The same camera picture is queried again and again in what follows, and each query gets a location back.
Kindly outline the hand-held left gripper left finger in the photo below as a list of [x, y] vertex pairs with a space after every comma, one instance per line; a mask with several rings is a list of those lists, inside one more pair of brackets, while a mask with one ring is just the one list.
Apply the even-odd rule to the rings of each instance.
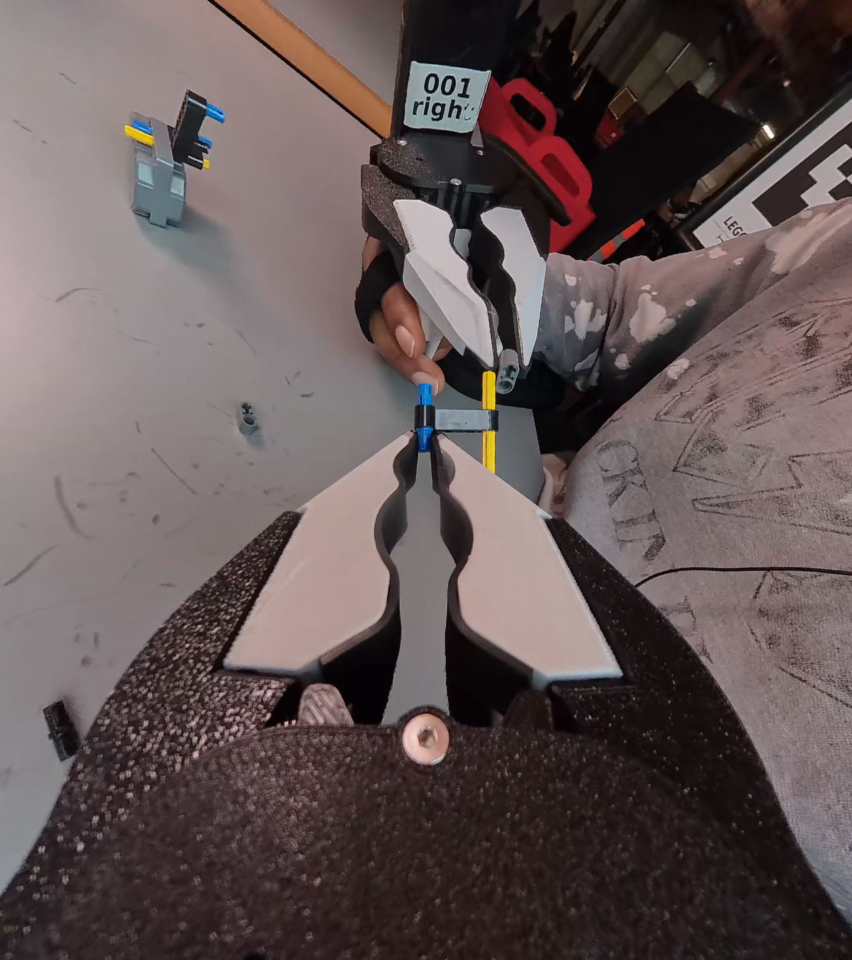
[[408, 528], [417, 442], [396, 438], [308, 501], [224, 666], [310, 676], [370, 639], [398, 607], [391, 553]]

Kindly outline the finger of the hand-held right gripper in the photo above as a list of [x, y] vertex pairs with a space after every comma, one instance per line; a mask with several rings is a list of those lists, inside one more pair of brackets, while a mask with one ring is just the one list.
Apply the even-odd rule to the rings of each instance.
[[393, 205], [408, 243], [403, 283], [419, 307], [427, 355], [433, 357], [446, 339], [461, 354], [495, 359], [490, 304], [470, 281], [467, 262], [453, 245], [452, 218], [417, 198], [397, 198]]
[[481, 224], [494, 238], [494, 246], [501, 249], [493, 254], [491, 277], [492, 281], [504, 282], [499, 286], [505, 294], [499, 316], [510, 320], [516, 353], [522, 368], [527, 368], [539, 333], [547, 263], [519, 208], [492, 207], [482, 213]]

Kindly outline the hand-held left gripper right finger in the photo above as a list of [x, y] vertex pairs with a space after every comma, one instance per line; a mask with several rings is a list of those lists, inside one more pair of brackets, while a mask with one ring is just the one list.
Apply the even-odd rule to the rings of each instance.
[[463, 636], [538, 689], [623, 678], [550, 516], [442, 434], [432, 467], [441, 536], [456, 564], [449, 612]]

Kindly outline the blue black yellow axle assembly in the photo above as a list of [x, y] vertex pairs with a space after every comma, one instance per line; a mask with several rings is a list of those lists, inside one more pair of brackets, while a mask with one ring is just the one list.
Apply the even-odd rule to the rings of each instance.
[[485, 371], [481, 376], [480, 409], [458, 410], [437, 409], [433, 403], [432, 384], [427, 380], [419, 383], [413, 424], [417, 451], [429, 453], [435, 433], [480, 434], [482, 465], [494, 474], [496, 472], [496, 434], [499, 429], [496, 386], [496, 374]]

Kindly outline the person's right forearm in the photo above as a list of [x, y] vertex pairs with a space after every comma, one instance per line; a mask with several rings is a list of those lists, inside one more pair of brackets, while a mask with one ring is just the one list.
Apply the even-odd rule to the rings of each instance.
[[852, 296], [852, 198], [717, 246], [618, 265], [549, 254], [533, 357], [614, 410], [693, 343]]

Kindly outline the person's right hand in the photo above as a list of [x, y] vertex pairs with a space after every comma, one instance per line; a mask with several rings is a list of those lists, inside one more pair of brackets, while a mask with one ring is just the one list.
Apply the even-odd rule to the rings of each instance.
[[429, 383], [440, 393], [443, 372], [427, 353], [418, 306], [401, 282], [392, 255], [368, 237], [361, 265], [355, 306], [363, 335], [397, 374], [417, 385]]

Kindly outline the red plastic canister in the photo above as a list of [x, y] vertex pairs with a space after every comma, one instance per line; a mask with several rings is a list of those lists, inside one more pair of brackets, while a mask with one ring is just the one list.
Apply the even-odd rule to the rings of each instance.
[[591, 176], [570, 144], [556, 135], [556, 121], [552, 102], [527, 79], [505, 85], [489, 81], [479, 119], [484, 141], [538, 175], [569, 218], [567, 224], [552, 222], [551, 253], [562, 252], [596, 218], [589, 203]]

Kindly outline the small black beam piece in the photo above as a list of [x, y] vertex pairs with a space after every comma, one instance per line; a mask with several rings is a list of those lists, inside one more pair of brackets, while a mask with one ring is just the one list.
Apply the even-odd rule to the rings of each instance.
[[65, 700], [60, 699], [43, 708], [48, 739], [60, 762], [74, 758], [82, 746], [82, 736], [75, 725]]

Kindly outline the grey block brick assembly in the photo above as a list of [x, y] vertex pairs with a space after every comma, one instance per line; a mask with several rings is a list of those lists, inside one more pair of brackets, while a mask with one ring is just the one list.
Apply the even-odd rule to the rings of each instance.
[[187, 90], [174, 125], [134, 112], [124, 127], [133, 147], [132, 210], [156, 227], [181, 225], [188, 171], [209, 167], [212, 142], [201, 132], [207, 119], [222, 124], [225, 115], [200, 94]]

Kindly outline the framed black white marker poster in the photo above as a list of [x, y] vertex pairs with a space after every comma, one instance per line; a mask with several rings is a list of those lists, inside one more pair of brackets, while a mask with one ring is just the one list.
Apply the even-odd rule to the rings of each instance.
[[852, 198], [852, 81], [679, 230], [703, 249]]

